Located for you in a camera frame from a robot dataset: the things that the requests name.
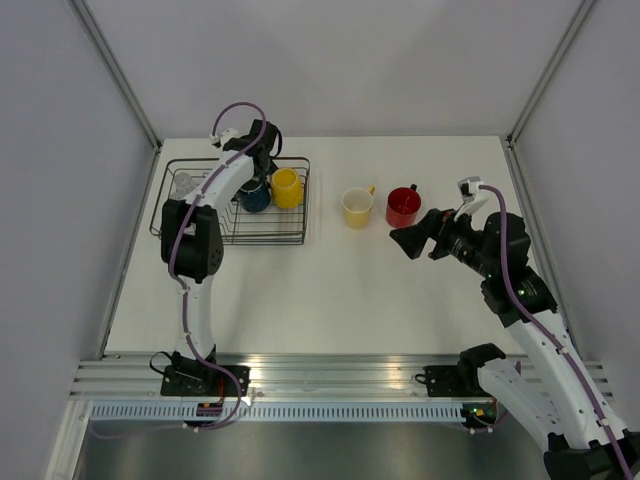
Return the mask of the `red mug black handle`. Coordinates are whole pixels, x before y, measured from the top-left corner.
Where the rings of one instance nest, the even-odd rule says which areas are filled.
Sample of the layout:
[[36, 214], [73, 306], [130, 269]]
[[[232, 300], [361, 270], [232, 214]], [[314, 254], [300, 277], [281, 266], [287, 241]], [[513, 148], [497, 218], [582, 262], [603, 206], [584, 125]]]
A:
[[386, 221], [396, 229], [412, 226], [421, 206], [416, 184], [395, 188], [387, 197]]

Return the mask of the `bright yellow mug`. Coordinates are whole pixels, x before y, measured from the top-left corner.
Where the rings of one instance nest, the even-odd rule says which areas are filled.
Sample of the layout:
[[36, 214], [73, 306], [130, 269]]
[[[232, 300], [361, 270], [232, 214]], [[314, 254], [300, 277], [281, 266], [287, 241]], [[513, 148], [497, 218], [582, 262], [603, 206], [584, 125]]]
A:
[[277, 207], [293, 209], [302, 202], [302, 181], [296, 170], [279, 168], [271, 176], [270, 183], [273, 202]]

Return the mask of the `navy blue mug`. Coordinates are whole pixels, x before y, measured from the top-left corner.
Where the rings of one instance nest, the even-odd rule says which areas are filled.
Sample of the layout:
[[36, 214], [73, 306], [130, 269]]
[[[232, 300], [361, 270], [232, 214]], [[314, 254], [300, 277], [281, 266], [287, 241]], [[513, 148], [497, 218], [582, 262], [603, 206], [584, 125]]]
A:
[[240, 187], [236, 199], [245, 211], [259, 213], [269, 206], [271, 195], [265, 181], [252, 179]]

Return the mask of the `pale yellow mug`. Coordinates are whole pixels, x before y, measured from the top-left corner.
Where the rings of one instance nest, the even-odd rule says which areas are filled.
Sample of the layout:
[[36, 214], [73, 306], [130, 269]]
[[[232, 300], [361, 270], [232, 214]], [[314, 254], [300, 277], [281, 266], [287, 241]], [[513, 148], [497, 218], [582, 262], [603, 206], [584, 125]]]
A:
[[370, 185], [365, 188], [354, 187], [344, 193], [342, 212], [344, 221], [349, 228], [362, 229], [368, 225], [375, 191], [376, 188]]

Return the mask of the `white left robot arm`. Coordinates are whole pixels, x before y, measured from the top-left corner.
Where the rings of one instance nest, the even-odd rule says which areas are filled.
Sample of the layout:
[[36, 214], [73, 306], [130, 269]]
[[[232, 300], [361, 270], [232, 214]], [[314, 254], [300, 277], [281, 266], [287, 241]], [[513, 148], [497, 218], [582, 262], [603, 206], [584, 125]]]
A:
[[218, 384], [211, 327], [211, 293], [224, 245], [219, 212], [246, 183], [263, 181], [275, 170], [271, 151], [279, 129], [267, 120], [253, 121], [248, 133], [218, 138], [220, 157], [186, 197], [167, 200], [161, 215], [161, 258], [177, 283], [180, 333], [175, 352], [196, 361], [183, 375], [184, 385], [206, 396]]

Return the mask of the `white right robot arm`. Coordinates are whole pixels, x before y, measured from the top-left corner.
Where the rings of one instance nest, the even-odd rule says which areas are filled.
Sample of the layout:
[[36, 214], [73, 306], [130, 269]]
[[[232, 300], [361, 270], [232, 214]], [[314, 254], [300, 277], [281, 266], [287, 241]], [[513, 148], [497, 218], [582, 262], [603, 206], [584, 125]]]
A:
[[633, 479], [639, 473], [639, 434], [597, 389], [564, 327], [557, 303], [529, 266], [530, 237], [512, 213], [490, 215], [481, 230], [470, 215], [432, 209], [391, 238], [410, 259], [428, 241], [432, 260], [453, 257], [479, 274], [484, 301], [525, 351], [546, 389], [540, 394], [494, 344], [460, 354], [456, 381], [502, 404], [539, 446], [552, 479]]

